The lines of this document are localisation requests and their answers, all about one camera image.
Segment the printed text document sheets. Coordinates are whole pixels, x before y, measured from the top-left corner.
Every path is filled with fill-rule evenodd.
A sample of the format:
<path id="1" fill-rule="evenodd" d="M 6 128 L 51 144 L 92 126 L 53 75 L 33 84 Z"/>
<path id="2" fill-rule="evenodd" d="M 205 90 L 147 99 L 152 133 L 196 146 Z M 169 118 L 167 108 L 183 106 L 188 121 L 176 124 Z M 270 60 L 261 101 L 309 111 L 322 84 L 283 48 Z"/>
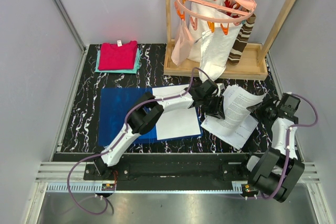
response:
<path id="1" fill-rule="evenodd" d="M 230 125 L 238 125 L 250 115 L 246 109 L 263 101 L 265 94 L 254 95 L 238 85 L 228 86 L 223 92 L 225 121 Z"/>

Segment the white sheet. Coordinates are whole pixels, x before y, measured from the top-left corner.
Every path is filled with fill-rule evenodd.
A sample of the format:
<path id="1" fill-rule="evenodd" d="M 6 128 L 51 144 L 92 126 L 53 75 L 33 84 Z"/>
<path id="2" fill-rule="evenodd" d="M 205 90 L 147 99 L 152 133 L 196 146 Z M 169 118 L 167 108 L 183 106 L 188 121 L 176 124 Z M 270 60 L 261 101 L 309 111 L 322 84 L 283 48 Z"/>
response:
<path id="1" fill-rule="evenodd" d="M 153 88 L 154 96 L 173 96 L 185 91 L 188 84 Z M 158 141 L 168 141 L 185 137 L 201 136 L 198 116 L 195 108 L 181 108 L 170 112 L 164 112 L 159 118 L 156 129 Z"/>

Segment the blue file folder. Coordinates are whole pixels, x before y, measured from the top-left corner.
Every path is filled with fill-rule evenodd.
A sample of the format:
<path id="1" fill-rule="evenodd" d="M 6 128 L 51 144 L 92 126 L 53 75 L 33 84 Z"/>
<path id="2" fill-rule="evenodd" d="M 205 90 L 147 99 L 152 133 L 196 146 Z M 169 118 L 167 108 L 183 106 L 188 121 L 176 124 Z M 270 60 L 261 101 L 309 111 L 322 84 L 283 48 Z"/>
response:
<path id="1" fill-rule="evenodd" d="M 124 118 L 135 102 L 153 88 L 104 88 L 101 91 L 98 145 L 107 147 L 121 130 Z M 158 143 L 155 127 L 134 144 Z"/>

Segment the white paper stack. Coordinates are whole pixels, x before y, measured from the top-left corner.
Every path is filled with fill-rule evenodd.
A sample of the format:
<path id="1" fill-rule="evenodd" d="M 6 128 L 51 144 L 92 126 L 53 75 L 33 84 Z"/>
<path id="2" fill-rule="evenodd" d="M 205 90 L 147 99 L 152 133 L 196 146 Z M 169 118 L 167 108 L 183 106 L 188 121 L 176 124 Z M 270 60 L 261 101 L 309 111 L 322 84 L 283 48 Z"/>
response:
<path id="1" fill-rule="evenodd" d="M 230 125 L 225 120 L 212 116 L 207 116 L 201 123 L 203 129 L 236 149 L 241 149 L 245 145 L 257 125 L 257 120 L 251 115 L 238 125 Z"/>

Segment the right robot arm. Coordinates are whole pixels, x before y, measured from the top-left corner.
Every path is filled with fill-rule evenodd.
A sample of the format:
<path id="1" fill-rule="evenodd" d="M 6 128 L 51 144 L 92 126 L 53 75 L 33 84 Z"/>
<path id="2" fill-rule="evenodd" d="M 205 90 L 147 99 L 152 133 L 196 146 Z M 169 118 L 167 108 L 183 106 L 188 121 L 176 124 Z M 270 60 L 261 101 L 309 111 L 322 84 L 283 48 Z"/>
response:
<path id="1" fill-rule="evenodd" d="M 297 128 L 293 125 L 298 123 L 295 112 L 299 104 L 298 97 L 284 93 L 281 100 L 268 99 L 248 108 L 271 130 L 272 143 L 262 157 L 250 155 L 248 161 L 238 167 L 238 173 L 266 198 L 278 202 L 288 198 L 305 169 L 295 152 Z"/>

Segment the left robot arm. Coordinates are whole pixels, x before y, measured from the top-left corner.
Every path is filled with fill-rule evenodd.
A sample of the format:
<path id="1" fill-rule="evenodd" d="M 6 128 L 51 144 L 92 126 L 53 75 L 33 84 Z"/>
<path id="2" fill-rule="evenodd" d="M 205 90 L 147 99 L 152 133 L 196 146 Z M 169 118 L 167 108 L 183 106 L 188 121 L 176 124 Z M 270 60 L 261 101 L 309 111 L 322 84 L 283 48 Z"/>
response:
<path id="1" fill-rule="evenodd" d="M 224 99 L 219 96 L 220 90 L 218 84 L 208 79 L 198 87 L 179 88 L 177 93 L 154 95 L 146 92 L 125 115 L 120 132 L 94 159 L 95 174 L 103 180 L 109 179 L 113 175 L 113 166 L 125 150 L 139 136 L 150 132 L 164 113 L 201 106 L 209 115 L 224 119 Z"/>

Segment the wooden rack tray base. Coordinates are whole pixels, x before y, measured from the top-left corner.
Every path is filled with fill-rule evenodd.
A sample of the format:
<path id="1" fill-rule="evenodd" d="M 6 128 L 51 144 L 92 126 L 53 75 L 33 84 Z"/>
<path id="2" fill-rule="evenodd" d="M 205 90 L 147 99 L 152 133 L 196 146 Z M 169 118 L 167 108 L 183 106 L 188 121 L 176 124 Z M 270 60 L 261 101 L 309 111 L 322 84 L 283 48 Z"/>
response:
<path id="1" fill-rule="evenodd" d="M 285 0 L 265 42 L 255 44 L 255 0 L 165 0 L 164 74 L 265 80 L 266 55 L 295 2 Z"/>

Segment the pale pink hanging cloth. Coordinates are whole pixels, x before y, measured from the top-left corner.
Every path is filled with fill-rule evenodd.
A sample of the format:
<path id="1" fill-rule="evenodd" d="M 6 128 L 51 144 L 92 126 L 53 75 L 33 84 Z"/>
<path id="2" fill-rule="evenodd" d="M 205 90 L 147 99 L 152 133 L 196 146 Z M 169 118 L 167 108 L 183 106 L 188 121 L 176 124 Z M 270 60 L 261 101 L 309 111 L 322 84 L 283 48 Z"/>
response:
<path id="1" fill-rule="evenodd" d="M 176 66 L 181 65 L 188 58 L 194 41 L 186 22 L 181 21 L 176 32 L 175 46 L 171 54 L 171 59 Z"/>

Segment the large white hanging towel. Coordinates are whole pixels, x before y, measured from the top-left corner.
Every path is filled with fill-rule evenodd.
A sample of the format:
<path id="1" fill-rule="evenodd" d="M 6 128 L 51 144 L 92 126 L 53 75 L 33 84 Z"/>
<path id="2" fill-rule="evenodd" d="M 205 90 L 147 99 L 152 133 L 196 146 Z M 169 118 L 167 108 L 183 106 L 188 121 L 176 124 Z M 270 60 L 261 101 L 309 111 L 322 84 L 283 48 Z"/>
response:
<path id="1" fill-rule="evenodd" d="M 223 5 L 225 0 L 202 0 L 215 5 Z M 220 12 L 212 7 L 201 5 L 195 2 L 191 3 L 191 11 L 202 16 L 212 17 L 216 19 L 231 19 L 228 15 Z M 189 31 L 193 38 L 198 40 L 194 43 L 189 60 L 200 62 L 200 65 L 209 63 L 220 67 L 225 67 L 229 53 L 234 45 L 234 42 L 240 32 L 243 23 L 235 26 L 233 23 L 224 23 L 224 28 L 228 27 L 227 35 L 224 34 L 221 24 L 214 23 L 214 32 L 208 26 L 207 21 L 198 19 L 197 30 L 194 30 L 192 25 L 189 25 Z"/>

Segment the brown striped sock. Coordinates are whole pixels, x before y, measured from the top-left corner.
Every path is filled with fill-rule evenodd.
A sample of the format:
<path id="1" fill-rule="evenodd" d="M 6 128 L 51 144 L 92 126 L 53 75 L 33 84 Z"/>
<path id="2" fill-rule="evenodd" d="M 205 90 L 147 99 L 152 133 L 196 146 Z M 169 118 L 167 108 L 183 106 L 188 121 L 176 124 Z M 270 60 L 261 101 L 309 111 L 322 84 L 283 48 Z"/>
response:
<path id="1" fill-rule="evenodd" d="M 228 60 L 227 60 L 229 64 L 234 66 L 240 62 L 243 51 L 248 43 L 251 32 L 253 30 L 255 20 L 256 20 L 256 15 L 252 14 L 246 21 L 244 21 L 237 35 L 237 38 L 233 44 L 233 47 L 230 50 Z"/>

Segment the teal shirt folded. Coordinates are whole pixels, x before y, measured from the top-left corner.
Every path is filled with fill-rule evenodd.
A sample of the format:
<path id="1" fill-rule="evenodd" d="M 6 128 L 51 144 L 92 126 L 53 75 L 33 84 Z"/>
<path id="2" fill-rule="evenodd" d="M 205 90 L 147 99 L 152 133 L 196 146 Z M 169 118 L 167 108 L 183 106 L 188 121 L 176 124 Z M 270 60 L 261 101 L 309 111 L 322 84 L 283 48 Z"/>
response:
<path id="1" fill-rule="evenodd" d="M 99 70 L 99 61 L 100 61 L 100 50 L 97 52 L 97 61 L 95 66 L 95 72 L 96 73 L 124 73 L 124 74 L 136 74 L 137 71 L 140 68 L 140 50 L 137 49 L 136 56 L 135 56 L 135 62 L 132 69 L 122 69 L 122 70 Z"/>

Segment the pink round clip hanger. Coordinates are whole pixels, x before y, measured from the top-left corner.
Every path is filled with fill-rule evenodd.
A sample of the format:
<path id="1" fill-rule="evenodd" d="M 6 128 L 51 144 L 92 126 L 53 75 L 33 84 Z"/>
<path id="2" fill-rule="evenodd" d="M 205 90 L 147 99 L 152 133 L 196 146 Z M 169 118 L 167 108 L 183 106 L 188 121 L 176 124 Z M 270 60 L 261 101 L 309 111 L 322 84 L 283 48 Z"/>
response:
<path id="1" fill-rule="evenodd" d="M 199 6 L 205 6 L 211 10 L 226 14 L 228 18 L 216 18 L 210 15 L 203 15 L 187 8 L 186 2 L 194 3 Z M 190 24 L 194 30 L 197 30 L 198 21 L 204 20 L 211 32 L 215 31 L 215 24 L 220 24 L 225 35 L 229 32 L 229 24 L 240 25 L 254 13 L 257 3 L 255 0 L 175 0 L 174 6 L 176 13 L 182 21 L 186 20 L 186 15 L 190 17 Z"/>

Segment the pink shirt folded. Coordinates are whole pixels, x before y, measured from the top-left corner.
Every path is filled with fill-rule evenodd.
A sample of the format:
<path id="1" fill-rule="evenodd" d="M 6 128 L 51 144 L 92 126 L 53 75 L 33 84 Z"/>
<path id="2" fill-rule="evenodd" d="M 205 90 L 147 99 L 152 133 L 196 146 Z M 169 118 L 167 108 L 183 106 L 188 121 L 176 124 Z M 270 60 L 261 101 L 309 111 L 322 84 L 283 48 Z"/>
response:
<path id="1" fill-rule="evenodd" d="M 100 50 L 99 70 L 122 70 L 132 69 L 135 62 L 137 41 L 129 43 L 110 44 L 103 43 Z"/>

